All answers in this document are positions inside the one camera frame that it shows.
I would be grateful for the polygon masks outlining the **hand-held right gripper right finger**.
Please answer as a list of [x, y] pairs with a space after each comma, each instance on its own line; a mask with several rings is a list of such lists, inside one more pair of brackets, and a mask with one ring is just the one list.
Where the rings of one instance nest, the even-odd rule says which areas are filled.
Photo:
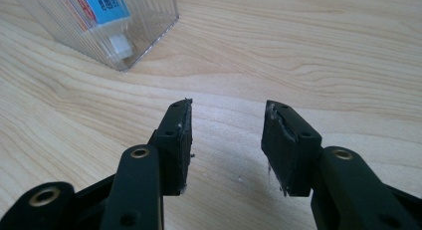
[[267, 101], [261, 149], [267, 156], [284, 194], [310, 195], [312, 162], [317, 158], [321, 136], [293, 108]]

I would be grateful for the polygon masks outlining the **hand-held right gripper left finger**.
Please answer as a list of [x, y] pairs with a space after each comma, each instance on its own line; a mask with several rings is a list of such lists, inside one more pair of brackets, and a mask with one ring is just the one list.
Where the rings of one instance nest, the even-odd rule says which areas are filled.
[[148, 143], [158, 150], [162, 194], [180, 195], [187, 185], [191, 159], [192, 100], [171, 104]]

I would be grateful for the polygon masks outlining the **clear plastic container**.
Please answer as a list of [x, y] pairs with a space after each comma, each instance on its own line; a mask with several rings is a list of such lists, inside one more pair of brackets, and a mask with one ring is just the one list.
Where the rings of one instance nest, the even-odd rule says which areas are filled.
[[84, 35], [61, 0], [16, 0], [59, 43], [114, 70], [127, 71], [176, 24], [176, 0], [124, 0], [130, 12], [125, 31], [133, 56], [114, 62], [94, 35]]

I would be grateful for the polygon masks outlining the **blue and white toothpaste tube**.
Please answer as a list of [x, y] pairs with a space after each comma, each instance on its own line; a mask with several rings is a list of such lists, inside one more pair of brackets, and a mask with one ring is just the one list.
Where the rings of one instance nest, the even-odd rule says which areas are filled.
[[133, 56], [133, 47], [125, 35], [130, 12], [124, 0], [61, 1], [83, 34], [94, 35], [114, 62]]

